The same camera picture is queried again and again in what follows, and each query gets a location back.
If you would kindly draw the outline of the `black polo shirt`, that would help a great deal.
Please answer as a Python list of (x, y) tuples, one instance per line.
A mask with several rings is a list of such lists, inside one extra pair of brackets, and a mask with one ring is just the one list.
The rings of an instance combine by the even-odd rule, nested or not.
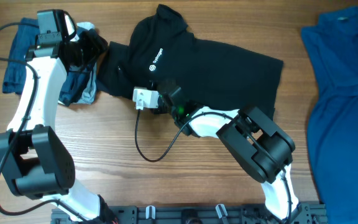
[(214, 110), (256, 106), (272, 118), (282, 68), (279, 59), (197, 39), (179, 12), (160, 4), (136, 25), (129, 45), (109, 44), (96, 84), (132, 99), (137, 86), (154, 90), (174, 81), (189, 100)]

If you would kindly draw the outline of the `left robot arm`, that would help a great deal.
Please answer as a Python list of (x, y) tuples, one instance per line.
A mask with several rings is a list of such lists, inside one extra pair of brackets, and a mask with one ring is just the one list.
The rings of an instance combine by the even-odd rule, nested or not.
[[(39, 34), (20, 64), (26, 78), (17, 111), (0, 133), (0, 179), (11, 193), (52, 204), (77, 223), (116, 223), (102, 196), (75, 177), (73, 158), (55, 133), (62, 86), (71, 67), (83, 70), (106, 45), (95, 32), (78, 33), (61, 9), (37, 13)], [(0, 204), (0, 212), (5, 209)]]

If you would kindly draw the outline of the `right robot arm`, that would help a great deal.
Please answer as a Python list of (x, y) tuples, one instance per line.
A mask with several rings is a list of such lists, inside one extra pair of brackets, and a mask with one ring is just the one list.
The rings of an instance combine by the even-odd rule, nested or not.
[(172, 116), (179, 132), (222, 142), (241, 168), (259, 182), (267, 210), (291, 223), (298, 199), (290, 180), (295, 143), (257, 107), (213, 110), (190, 100), (173, 80), (154, 82), (157, 109)]

